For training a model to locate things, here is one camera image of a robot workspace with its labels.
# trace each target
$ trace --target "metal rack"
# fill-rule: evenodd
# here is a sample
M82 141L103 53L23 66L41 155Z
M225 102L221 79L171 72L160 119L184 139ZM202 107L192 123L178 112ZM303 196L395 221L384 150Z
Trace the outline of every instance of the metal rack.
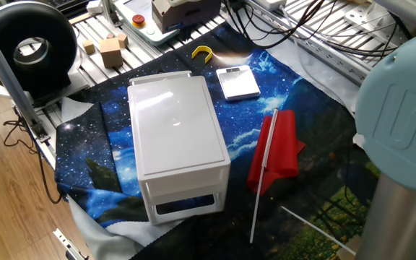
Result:
M77 33L79 52L82 54L81 65L77 68L77 71L82 75L82 77L84 77L84 80L88 83L88 85L93 87L107 79L111 79L112 77L116 77L119 74L123 74L132 69L138 68L141 65L160 57L164 53L175 50L187 43L190 43L203 34L208 33L216 26L222 24L224 21L224 18L221 16L215 17L210 21L201 23L195 29L195 31L192 32L191 37L188 40L182 41L180 38L175 37L158 47L147 43L126 25L119 27L113 26L103 15L98 15L79 22L75 22L73 27ZM121 50L121 55L123 56L123 66L119 69L106 69L103 66L102 57L98 51L99 41L106 39L109 33L113 33L114 35L124 33L128 35L129 38L128 46L126 49ZM82 46L82 41L86 39L92 40L94 46L97 49L96 53L92 55L87 55L85 53L85 50ZM61 117L61 104L59 101L57 101L45 107L36 108L35 111L41 120L48 136L50 137L49 140L45 142L37 142L40 145L40 148L48 163L53 168L55 168L56 127L63 123Z
M286 30L290 27L282 11L269 12L253 0L246 1L253 7L253 13L270 25L271 28L279 27ZM292 22L297 22L301 18L306 7L311 2L312 0L290 0L287 2L285 11L288 13ZM318 13L306 25L299 28L296 33L301 38L310 36L313 31L319 28L326 15L330 12L332 4L332 0L326 0ZM332 15L323 23L318 30L318 34L333 35L345 30L344 35L353 36L332 38L331 40L338 44L364 51L383 50L386 44L378 38L375 38L376 35L361 34L364 33L361 30L362 28L355 27L345 19L345 15L348 12L356 11L363 14L366 8L366 6L358 6L348 1L337 0ZM352 55L334 50L319 37L312 37L309 40L298 40L298 44L357 85L362 84L368 72L379 62L378 57ZM389 48L395 48L397 46L392 42L389 44Z
M253 0L246 0L252 7L253 13L256 18L265 21L271 29L273 27L281 27L283 29L288 28L288 23L283 13L278 10L269 12L263 7L258 5ZM285 7L285 11L289 14L290 19L296 22L300 19L304 13L306 7L312 0L290 0ZM326 0L325 4L321 7L318 13L309 21L309 23L297 30L297 34L303 38L308 37L314 30L316 30L321 24L322 20L328 14L332 7L333 1ZM333 15L331 15L327 21L321 26L319 33L334 34L341 30L345 31L345 34L359 34L362 31L358 28L352 28L352 25L346 21L345 15L349 11L357 11L357 8L361 8L363 12L364 6L358 6L356 4L350 4L344 0L337 0ZM221 15L207 22L201 23L195 31L192 32L191 37L188 40L181 40L178 36L170 39L167 43L164 43L158 47L150 45L140 36L138 36L133 30L127 27L125 24L116 27L112 25L106 17L98 15L94 17L85 17L84 19L76 19L73 23L74 30L77 34L77 45L80 52L81 61L80 65L73 68L75 76L78 77L81 84L68 89L68 94L79 91L85 87L93 87L107 79L118 76L119 74L126 73L132 69L135 69L149 61L152 61L164 53L175 50L190 43L192 40L197 39L205 33L220 25L227 18L225 12L221 12ZM121 50L123 56L123 66L118 69L106 69L102 63L102 57L100 56L99 41L106 39L109 33L117 35L119 33L125 33L129 38L129 45L126 49ZM92 55L87 55L82 46L82 42L86 39L93 41L96 47L96 52ZM375 51L383 49L385 44L370 35L354 35L345 38L333 39L340 44L351 48L359 48L361 50ZM298 43L312 53L315 57L321 59L333 69L339 73L345 75L348 79L352 80L356 84L360 85L365 79L371 68L378 63L377 58L370 58L366 56L358 56L347 53L341 53L328 47L322 40L317 37L312 37L309 40L299 40ZM390 43L390 48L396 47L393 43ZM56 127L63 123L61 118L61 104L60 98L53 100L48 105L42 108L36 108L36 116L40 119L47 136L47 141L40 142L37 140L40 148L45 155L47 161L55 168L56 163Z

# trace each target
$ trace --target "white stick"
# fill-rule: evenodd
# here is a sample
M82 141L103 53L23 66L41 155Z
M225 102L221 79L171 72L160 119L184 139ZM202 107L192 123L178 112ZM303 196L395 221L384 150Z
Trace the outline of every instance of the white stick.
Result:
M327 238L330 238L333 242L337 243L339 246L341 246L343 249L345 249L346 251L350 252L353 256L355 256L355 252L353 250L351 250L351 248L348 248L347 246L343 245L341 242L339 242L337 239L335 239L334 237L332 237L331 235L325 233L323 230L321 230L320 228L316 227L315 225L312 225L309 221L303 219L302 217L298 216L297 214L293 213L291 210L287 209L286 207L282 206L282 208L290 213L291 215L293 215L294 217L296 217L297 219L303 221L304 223L306 223L307 225L309 225L311 228L319 231L320 233L322 233L322 235L325 235Z
M267 136L266 148L264 149L263 163L261 164L261 175L259 176L258 193L256 194L256 203L254 205L253 224L251 224L250 243L253 243L254 227L256 225L256 215L258 214L259 194L261 193L261 185L263 183L264 169L267 165L267 158L269 157L269 149L271 148L272 135L274 134L275 121L277 120L278 108L274 109L271 126L269 127L269 135Z

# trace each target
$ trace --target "yellow clip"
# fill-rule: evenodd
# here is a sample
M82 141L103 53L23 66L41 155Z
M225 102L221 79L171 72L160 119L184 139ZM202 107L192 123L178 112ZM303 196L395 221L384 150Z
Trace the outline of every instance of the yellow clip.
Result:
M195 49L195 51L192 53L192 58L195 58L197 54L199 54L200 51L206 51L208 53L208 56L205 58L205 64L208 63L208 61L213 57L213 51L208 46L199 46Z

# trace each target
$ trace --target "wooden floor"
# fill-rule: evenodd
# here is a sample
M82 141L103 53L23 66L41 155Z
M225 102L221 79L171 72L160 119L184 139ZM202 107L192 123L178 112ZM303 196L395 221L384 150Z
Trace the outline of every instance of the wooden floor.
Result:
M90 256L69 205L64 201L53 205L46 197L38 156L22 145L3 145L11 129L3 122L15 119L9 100L0 97L0 259L66 259L65 249L52 233L56 228ZM28 135L18 130L9 142L17 139L30 143ZM57 197L53 171L47 163L44 167L48 187Z

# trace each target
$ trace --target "red button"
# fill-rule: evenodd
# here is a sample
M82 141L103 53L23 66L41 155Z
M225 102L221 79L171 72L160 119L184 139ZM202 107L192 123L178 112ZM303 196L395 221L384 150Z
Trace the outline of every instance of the red button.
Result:
M133 22L137 25L141 25L143 22L145 22L145 18L140 14L136 14L133 16Z

